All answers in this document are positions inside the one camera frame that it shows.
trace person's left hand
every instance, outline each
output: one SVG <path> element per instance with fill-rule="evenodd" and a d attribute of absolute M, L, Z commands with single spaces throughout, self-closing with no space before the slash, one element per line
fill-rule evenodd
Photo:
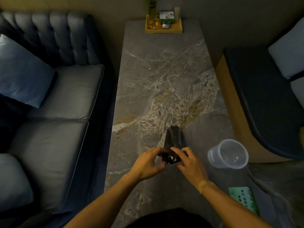
<path fill-rule="evenodd" d="M 160 165 L 155 164 L 155 158 L 158 154 L 167 152 L 163 148 L 151 148 L 144 152 L 134 163 L 132 169 L 128 173 L 137 181 L 142 181 L 151 178 L 165 169 L 166 163 Z"/>

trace green card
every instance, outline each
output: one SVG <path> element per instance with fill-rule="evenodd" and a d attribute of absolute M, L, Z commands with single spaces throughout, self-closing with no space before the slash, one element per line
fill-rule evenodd
<path fill-rule="evenodd" d="M 257 207 L 250 187 L 230 187 L 229 193 L 231 198 L 237 200 L 243 206 L 260 216 L 259 208 Z"/>

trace wall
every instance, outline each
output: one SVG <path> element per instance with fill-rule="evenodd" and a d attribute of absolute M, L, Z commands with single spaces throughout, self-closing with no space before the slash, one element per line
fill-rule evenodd
<path fill-rule="evenodd" d="M 304 0 L 159 0 L 163 10 L 181 7 L 183 17 L 198 18 L 213 65 L 227 46 L 269 43 L 304 15 Z M 124 24 L 144 19 L 142 0 L 0 0 L 9 10 L 74 10 L 93 15 L 119 72 Z"/>

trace marble table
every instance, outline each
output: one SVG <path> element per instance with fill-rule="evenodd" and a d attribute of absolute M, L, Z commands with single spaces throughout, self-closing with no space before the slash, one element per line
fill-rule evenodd
<path fill-rule="evenodd" d="M 216 169 L 207 160 L 210 148 L 234 134 L 199 23 L 182 23 L 182 34 L 145 34 L 145 21 L 126 23 L 105 190 L 141 153 L 163 145 L 170 124 L 181 127 L 186 145 L 222 190 L 249 186 L 245 169 Z M 221 226 L 210 204 L 175 166 L 167 166 L 137 185 L 112 227 L 176 207 Z"/>

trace white container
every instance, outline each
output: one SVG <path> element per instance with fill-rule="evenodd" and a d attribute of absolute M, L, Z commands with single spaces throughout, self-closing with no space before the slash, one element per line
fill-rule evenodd
<path fill-rule="evenodd" d="M 233 139 L 225 139 L 208 151 L 208 160 L 216 168 L 242 169 L 248 159 L 246 148 Z"/>

